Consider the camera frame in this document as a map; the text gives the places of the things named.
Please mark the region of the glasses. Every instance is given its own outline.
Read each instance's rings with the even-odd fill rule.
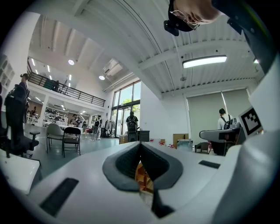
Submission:
[[[200,26],[199,24],[196,24],[196,23],[189,23],[186,18],[187,16],[182,13],[181,11],[179,10],[175,10],[175,11],[172,11],[170,12],[171,14],[175,15],[177,18],[179,18],[180,20],[183,20],[191,29],[193,30],[197,30],[198,27]]]

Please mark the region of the gray chair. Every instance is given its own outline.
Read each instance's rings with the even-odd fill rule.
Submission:
[[[48,153],[48,141],[49,141],[49,149],[51,148],[50,140],[60,140],[63,139],[63,131],[57,124],[49,124],[46,131],[46,151]]]

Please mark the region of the black backpack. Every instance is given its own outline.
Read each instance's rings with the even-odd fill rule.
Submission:
[[[226,120],[224,119],[224,117],[221,117],[221,118],[222,118],[223,121],[224,121],[224,130],[229,129],[230,125],[232,124],[231,117],[229,116],[229,114],[228,114],[228,121],[226,121]]]

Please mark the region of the hair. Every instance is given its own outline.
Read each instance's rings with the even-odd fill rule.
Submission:
[[[226,111],[222,108],[222,109],[219,110],[219,113],[220,113],[220,114],[225,114]]]

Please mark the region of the table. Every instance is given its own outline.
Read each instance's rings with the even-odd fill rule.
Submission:
[[[44,124],[46,124],[46,125],[49,125],[49,124],[51,124],[52,122],[44,122]],[[70,127],[70,126],[67,126],[67,125],[61,125],[61,124],[57,124],[62,130],[64,130],[65,128],[68,128],[68,127]]]

